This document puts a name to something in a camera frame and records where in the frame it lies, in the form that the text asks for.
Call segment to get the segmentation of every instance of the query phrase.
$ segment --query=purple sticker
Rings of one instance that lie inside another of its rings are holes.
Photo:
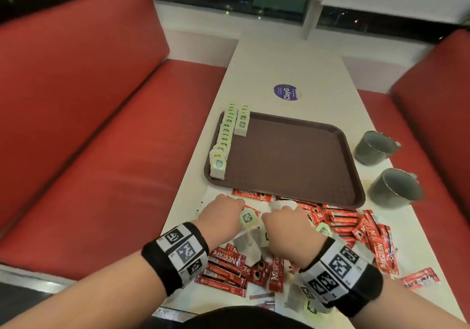
[[[292,85],[281,84],[274,86],[274,94],[281,99],[295,101],[297,99],[297,88]]]

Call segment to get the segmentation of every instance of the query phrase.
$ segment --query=hand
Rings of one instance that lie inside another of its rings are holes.
[[[310,225],[301,207],[295,210],[283,206],[281,210],[261,216],[273,255],[285,258],[300,268],[306,268],[320,252],[327,237]]]
[[[234,199],[219,194],[193,221],[212,251],[233,239],[242,228],[240,213],[245,207],[243,199]]]

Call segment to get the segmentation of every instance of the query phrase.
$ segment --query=black wristband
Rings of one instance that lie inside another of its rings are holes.
[[[325,307],[334,305],[347,317],[355,316],[368,302],[378,298],[384,284],[377,268],[332,238],[326,240],[320,253],[299,276],[315,298],[327,304]]]
[[[207,266],[209,247],[197,226],[184,223],[147,243],[141,255],[170,296]]]

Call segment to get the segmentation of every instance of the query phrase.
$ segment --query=person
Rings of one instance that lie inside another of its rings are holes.
[[[192,221],[209,251],[230,241],[241,229],[242,199],[219,195]],[[298,207],[262,215],[270,251],[308,267],[327,237],[315,231]],[[1,329],[137,328],[167,297],[165,284],[140,251],[84,278],[66,290],[18,315]],[[356,329],[468,329],[469,326],[397,281],[383,278],[380,294],[349,318]],[[186,321],[183,328],[308,328],[256,307],[229,307]]]

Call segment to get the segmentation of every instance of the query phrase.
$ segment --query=red leather cushion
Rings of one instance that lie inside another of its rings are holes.
[[[0,262],[79,280],[158,237],[224,74],[165,61],[0,240]]]
[[[470,33],[452,33],[406,72],[392,93],[470,218]]]
[[[75,0],[0,27],[0,230],[168,55],[152,0]]]
[[[424,189],[425,199],[413,203],[432,250],[446,276],[463,315],[470,320],[470,226],[435,171],[420,143],[414,138],[391,96],[358,90],[376,129],[403,146],[391,158],[394,167],[413,172]],[[451,221],[452,229],[443,233],[442,224]]]

